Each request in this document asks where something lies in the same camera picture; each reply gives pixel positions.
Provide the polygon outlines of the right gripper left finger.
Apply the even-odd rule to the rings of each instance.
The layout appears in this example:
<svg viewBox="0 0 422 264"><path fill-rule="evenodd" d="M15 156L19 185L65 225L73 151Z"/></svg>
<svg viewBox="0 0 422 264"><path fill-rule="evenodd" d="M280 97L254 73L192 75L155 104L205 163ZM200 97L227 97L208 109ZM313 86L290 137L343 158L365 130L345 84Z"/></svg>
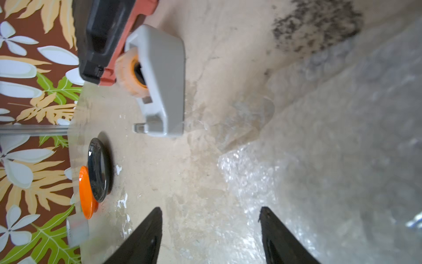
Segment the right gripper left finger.
<svg viewBox="0 0 422 264"><path fill-rule="evenodd" d="M155 207L132 232L107 264L155 264L158 260L163 235L163 215Z"/></svg>

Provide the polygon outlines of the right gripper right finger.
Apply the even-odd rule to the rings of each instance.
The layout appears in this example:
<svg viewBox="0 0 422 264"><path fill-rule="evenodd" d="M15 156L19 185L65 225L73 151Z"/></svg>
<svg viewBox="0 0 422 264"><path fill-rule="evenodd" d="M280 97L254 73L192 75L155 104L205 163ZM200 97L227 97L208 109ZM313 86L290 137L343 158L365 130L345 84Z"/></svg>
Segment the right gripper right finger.
<svg viewBox="0 0 422 264"><path fill-rule="evenodd" d="M268 264L317 264L306 248L268 207L262 207L259 215L262 242Z"/></svg>

